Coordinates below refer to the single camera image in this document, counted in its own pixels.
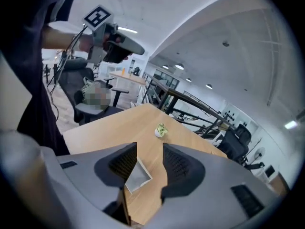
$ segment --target dark shirt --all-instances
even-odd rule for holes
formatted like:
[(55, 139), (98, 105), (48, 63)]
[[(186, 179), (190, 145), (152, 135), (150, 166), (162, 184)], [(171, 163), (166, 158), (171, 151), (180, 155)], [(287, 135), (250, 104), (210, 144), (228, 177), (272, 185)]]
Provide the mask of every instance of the dark shirt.
[(67, 21), (73, 0), (11, 0), (3, 18), (8, 21), (1, 50), (16, 76), (32, 94), (18, 131), (33, 137), (56, 155), (69, 153), (60, 134), (42, 82), (42, 39), (44, 24)]

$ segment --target railing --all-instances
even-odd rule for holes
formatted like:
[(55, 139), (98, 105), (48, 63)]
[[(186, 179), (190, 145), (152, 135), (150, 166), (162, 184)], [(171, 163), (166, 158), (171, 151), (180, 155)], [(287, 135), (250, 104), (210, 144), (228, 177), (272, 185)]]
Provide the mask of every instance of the railing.
[[(143, 78), (145, 79), (146, 85), (144, 87), (144, 91), (142, 91), (142, 104), (151, 103), (160, 110), (164, 111), (167, 115), (172, 114), (173, 112), (178, 112), (182, 115), (190, 116), (208, 123), (208, 126), (196, 125), (194, 123), (186, 122), (182, 118), (175, 117), (175, 120), (182, 124), (198, 127), (198, 130), (196, 130), (195, 133), (202, 135), (203, 138), (213, 139), (220, 132), (220, 130), (226, 130), (228, 127), (235, 129), (232, 124), (230, 124), (226, 119), (220, 116), (213, 108), (205, 104), (203, 101), (200, 100), (199, 102), (192, 97), (169, 88), (149, 74), (144, 73)], [(211, 122), (185, 111), (176, 109), (175, 104), (178, 100), (182, 100), (199, 108), (200, 110), (206, 112), (209, 116), (214, 116), (216, 120)]]
[[(189, 96), (190, 98), (196, 100), (197, 102), (199, 102), (199, 103), (205, 105), (207, 108), (213, 110), (215, 113), (218, 113), (218, 112), (217, 112), (216, 110), (214, 110), (210, 105), (208, 105), (208, 104), (206, 104), (205, 102), (201, 101), (199, 98), (195, 97), (194, 95), (190, 94), (189, 92), (184, 91), (183, 94), (184, 94), (184, 95), (187, 95), (187, 96)], [(210, 114), (207, 114), (204, 110), (201, 110), (201, 111), (204, 112), (205, 115), (211, 116)]]

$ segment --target floor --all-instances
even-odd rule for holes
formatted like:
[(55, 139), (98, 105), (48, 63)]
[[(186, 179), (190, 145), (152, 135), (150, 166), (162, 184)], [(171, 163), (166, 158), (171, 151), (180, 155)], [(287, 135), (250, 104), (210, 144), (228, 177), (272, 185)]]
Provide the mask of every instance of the floor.
[[(46, 78), (44, 77), (43, 80), (44, 80), (44, 84), (46, 86), (47, 85)], [(113, 85), (113, 87), (115, 87), (116, 81), (117, 80), (114, 79), (114, 80), (111, 80), (109, 83), (111, 85)], [(49, 85), (48, 89), (51, 90), (53, 87), (54, 87), (54, 84), (51, 83)], [(117, 107), (121, 108), (121, 109), (129, 109), (130, 102), (137, 102), (139, 85), (132, 83), (130, 81), (127, 81), (127, 80), (119, 79), (117, 87), (129, 90), (129, 94), (121, 93)], [(113, 103), (114, 96), (115, 96), (115, 92), (111, 91), (110, 105), (112, 105), (112, 103)], [(56, 86), (52, 97), (53, 97), (54, 104), (57, 106), (57, 108), (59, 110), (59, 118), (58, 118), (56, 124), (57, 124), (60, 132), (63, 133), (65, 131), (78, 127), (79, 125), (77, 123), (75, 123), (73, 120), (74, 111), (73, 111), (72, 105), (70, 104), (68, 98), (66, 97), (65, 93), (63, 92), (63, 90), (61, 89), (61, 87), (59, 85)], [(55, 116), (57, 116), (57, 110), (53, 105), (52, 105), (52, 109), (53, 109)]]

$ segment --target black office chair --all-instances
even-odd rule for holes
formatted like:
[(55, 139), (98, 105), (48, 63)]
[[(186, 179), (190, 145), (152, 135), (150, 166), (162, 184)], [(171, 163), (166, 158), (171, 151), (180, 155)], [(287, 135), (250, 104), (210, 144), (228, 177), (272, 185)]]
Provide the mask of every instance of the black office chair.
[(218, 146), (229, 159), (242, 163), (243, 157), (248, 153), (248, 144), (251, 141), (251, 133), (241, 125), (236, 130), (229, 128)]
[(113, 88), (112, 85), (98, 80), (98, 82), (109, 91), (110, 89), (116, 91), (113, 106), (108, 106), (104, 110), (100, 110), (82, 103), (83, 96), (81, 89), (84, 86), (84, 77), (94, 81), (93, 71), (90, 68), (86, 68), (86, 65), (87, 61), (85, 59), (68, 60), (59, 79), (59, 85), (72, 104), (74, 110), (74, 121), (79, 123), (79, 125), (123, 111), (123, 109), (116, 108), (116, 105), (121, 93), (129, 93), (127, 90)]

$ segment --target person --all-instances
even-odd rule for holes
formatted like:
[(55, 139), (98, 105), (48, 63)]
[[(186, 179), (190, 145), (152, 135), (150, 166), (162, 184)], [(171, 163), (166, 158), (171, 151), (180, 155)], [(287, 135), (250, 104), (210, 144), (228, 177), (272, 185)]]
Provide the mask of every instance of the person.
[[(42, 82), (41, 49), (65, 50), (70, 45), (75, 34), (55, 30), (48, 23), (67, 21), (73, 0), (11, 1), (13, 6), (7, 5), (2, 14), (9, 26), (0, 40), (0, 49), (32, 95), (17, 130), (34, 138), (39, 145), (52, 148), (56, 155), (67, 155), (69, 151), (56, 126), (55, 115)], [(88, 52), (92, 42), (90, 35), (82, 36), (79, 49)]]

